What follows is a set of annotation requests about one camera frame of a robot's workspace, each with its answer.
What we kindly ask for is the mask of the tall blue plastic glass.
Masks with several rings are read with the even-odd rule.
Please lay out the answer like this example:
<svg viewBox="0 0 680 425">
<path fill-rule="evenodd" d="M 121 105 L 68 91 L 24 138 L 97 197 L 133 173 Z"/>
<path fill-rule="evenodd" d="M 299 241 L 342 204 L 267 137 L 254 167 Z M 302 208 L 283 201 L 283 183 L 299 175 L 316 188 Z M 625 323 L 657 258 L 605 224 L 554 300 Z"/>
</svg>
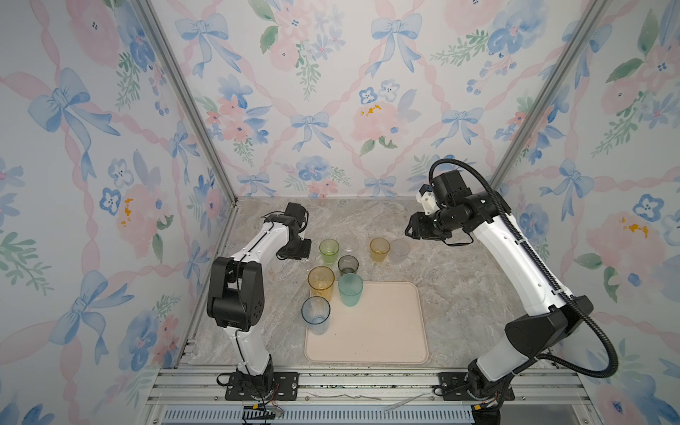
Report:
<svg viewBox="0 0 680 425">
<path fill-rule="evenodd" d="M 329 328 L 331 305 L 325 297 L 309 297 L 301 306 L 301 317 L 313 335 L 323 335 Z"/>
</svg>

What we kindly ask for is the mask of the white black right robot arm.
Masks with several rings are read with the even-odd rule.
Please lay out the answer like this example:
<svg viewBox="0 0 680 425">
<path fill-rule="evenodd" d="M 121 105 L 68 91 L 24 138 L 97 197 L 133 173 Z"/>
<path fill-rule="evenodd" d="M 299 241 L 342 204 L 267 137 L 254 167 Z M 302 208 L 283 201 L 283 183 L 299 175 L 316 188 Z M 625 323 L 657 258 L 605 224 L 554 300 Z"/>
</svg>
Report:
<svg viewBox="0 0 680 425">
<path fill-rule="evenodd" d="M 492 254 L 522 301 L 525 314 L 506 324 L 501 340 L 467 368 L 462 388 L 471 398 L 488 400 L 583 320 L 565 301 L 572 292 L 561 284 L 550 285 L 524 250 L 526 241 L 503 202 L 495 203 L 487 193 L 474 194 L 470 189 L 439 201 L 428 185 L 415 197 L 422 209 L 412 215 L 405 231 L 408 237 L 444 242 L 455 230 L 464 231 Z"/>
</svg>

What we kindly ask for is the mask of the teal textured plastic glass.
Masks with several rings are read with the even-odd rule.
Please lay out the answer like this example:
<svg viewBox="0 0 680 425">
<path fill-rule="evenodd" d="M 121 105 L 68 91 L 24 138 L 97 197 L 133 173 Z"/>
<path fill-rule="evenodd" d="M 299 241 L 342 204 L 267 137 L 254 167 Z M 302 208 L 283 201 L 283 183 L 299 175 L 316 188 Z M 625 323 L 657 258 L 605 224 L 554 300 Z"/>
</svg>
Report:
<svg viewBox="0 0 680 425">
<path fill-rule="evenodd" d="M 357 274 L 343 274 L 338 281 L 341 301 L 348 307 L 354 307 L 359 303 L 363 288 L 364 281 Z"/>
</svg>

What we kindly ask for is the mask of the small green glass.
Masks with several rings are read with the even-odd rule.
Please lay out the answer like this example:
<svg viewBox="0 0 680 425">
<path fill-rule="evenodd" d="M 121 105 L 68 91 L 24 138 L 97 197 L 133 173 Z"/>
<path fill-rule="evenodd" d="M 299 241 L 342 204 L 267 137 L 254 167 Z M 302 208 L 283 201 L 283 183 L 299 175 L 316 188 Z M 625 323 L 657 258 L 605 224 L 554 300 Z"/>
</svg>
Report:
<svg viewBox="0 0 680 425">
<path fill-rule="evenodd" d="M 324 239 L 319 245 L 319 251 L 322 255 L 322 261 L 325 264 L 333 265 L 338 261 L 339 242 L 335 239 Z"/>
</svg>

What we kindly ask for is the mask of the tall yellow plastic glass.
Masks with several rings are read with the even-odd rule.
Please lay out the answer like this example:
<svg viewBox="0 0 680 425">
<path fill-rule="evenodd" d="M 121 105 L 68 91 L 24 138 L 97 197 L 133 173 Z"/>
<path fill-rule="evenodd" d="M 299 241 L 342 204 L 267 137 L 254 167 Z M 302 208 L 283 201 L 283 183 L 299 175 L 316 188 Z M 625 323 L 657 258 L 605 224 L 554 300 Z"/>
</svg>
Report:
<svg viewBox="0 0 680 425">
<path fill-rule="evenodd" d="M 308 274 L 307 282 L 312 296 L 331 301 L 334 295 L 335 274 L 326 266 L 314 267 Z"/>
</svg>

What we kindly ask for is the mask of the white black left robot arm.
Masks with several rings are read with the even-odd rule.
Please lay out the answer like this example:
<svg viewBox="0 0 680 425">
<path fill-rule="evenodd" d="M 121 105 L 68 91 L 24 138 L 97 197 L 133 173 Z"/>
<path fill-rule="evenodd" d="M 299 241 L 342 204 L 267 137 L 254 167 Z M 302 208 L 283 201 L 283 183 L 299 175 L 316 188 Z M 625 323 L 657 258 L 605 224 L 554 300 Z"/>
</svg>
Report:
<svg viewBox="0 0 680 425">
<path fill-rule="evenodd" d="M 264 272 L 271 260 L 305 260 L 312 241 L 304 237 L 309 213 L 297 203 L 264 216 L 260 232 L 243 249 L 211 265 L 206 313 L 222 328 L 239 356 L 226 400 L 265 402 L 274 395 L 274 366 L 259 322 L 265 310 Z"/>
</svg>

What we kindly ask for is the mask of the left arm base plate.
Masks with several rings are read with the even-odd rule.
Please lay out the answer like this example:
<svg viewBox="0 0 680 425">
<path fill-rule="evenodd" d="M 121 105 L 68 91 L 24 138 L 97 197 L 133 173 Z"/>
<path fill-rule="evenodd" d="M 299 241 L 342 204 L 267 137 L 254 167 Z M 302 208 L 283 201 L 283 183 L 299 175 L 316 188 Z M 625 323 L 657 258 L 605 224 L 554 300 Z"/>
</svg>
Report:
<svg viewBox="0 0 680 425">
<path fill-rule="evenodd" d="M 298 372 L 273 372 L 265 375 L 247 375 L 237 371 L 221 384 L 227 401 L 295 401 L 299 392 Z"/>
</svg>

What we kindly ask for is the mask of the frosted clear glass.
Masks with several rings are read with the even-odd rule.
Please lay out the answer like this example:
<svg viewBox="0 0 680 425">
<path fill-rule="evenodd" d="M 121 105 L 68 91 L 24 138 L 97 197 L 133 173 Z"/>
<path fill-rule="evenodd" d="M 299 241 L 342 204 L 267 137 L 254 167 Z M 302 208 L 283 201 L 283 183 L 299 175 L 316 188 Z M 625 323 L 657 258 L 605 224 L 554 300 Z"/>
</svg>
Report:
<svg viewBox="0 0 680 425">
<path fill-rule="evenodd" d="M 395 264 L 404 262 L 408 258 L 410 251 L 410 245 L 405 239 L 396 239 L 391 242 L 390 261 Z"/>
</svg>

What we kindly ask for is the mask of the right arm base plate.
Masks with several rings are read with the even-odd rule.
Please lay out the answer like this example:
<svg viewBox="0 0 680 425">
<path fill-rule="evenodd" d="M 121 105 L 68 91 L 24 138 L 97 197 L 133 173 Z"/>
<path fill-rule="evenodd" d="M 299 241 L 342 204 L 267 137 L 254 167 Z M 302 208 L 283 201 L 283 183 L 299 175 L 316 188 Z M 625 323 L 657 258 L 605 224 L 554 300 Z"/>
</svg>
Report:
<svg viewBox="0 0 680 425">
<path fill-rule="evenodd" d="M 469 372 L 442 372 L 437 375 L 438 384 L 433 387 L 433 394 L 445 401 L 474 401 L 491 403 L 492 401 L 513 401 L 515 393 L 512 387 L 501 379 L 489 382 L 481 375 L 470 376 Z"/>
</svg>

